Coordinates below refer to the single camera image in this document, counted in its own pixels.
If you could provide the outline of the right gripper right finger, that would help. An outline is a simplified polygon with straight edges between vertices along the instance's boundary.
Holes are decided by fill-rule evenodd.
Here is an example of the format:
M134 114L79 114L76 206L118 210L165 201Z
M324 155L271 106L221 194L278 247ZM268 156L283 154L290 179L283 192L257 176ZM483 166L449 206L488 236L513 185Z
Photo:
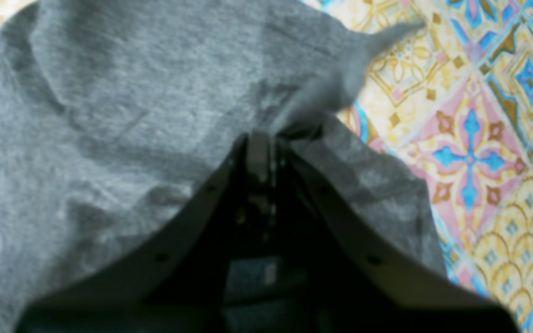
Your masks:
M317 169L278 140L277 175L314 215L331 273L322 276L333 333L517 333L510 312L455 286L362 221Z

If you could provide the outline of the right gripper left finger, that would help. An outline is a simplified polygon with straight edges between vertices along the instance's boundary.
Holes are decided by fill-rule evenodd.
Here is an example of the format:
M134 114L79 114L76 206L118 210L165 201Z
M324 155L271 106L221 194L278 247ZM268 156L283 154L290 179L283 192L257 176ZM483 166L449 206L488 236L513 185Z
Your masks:
M18 333L204 333L222 330L231 263L264 256L272 232L272 141L236 139L218 170L144 244L33 302Z

